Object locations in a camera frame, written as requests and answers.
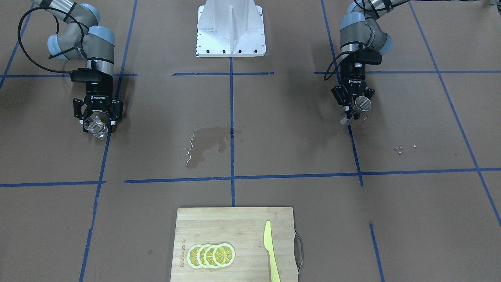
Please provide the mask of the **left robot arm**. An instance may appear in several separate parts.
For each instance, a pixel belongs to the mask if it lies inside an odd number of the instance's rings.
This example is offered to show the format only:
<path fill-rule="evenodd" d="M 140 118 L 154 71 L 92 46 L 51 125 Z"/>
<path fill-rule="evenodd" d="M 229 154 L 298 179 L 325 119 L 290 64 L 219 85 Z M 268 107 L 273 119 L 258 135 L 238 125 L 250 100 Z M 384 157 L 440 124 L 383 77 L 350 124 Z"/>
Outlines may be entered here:
<path fill-rule="evenodd" d="M 367 87 L 366 66 L 379 65 L 393 47 L 393 38 L 383 32 L 377 20 L 406 3 L 406 0 L 355 0 L 341 21 L 340 83 L 332 89 L 346 121 L 368 111 L 375 91 Z"/>

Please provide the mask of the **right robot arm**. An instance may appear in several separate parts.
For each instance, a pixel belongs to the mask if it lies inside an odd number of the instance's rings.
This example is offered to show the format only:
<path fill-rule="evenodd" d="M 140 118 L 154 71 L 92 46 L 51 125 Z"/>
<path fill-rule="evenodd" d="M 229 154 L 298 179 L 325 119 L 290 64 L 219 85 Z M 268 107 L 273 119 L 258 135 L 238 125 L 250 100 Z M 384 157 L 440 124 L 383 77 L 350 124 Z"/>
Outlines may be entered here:
<path fill-rule="evenodd" d="M 72 0 L 35 0 L 33 11 L 48 11 L 67 24 L 47 41 L 50 59 L 85 60 L 86 66 L 69 71 L 72 82 L 86 85 L 84 99 L 73 100 L 73 115 L 90 131 L 89 118 L 100 112 L 108 119 L 105 127 L 113 132 L 123 114 L 123 102 L 113 98 L 115 35 L 99 25 L 100 14 L 89 4 Z"/>

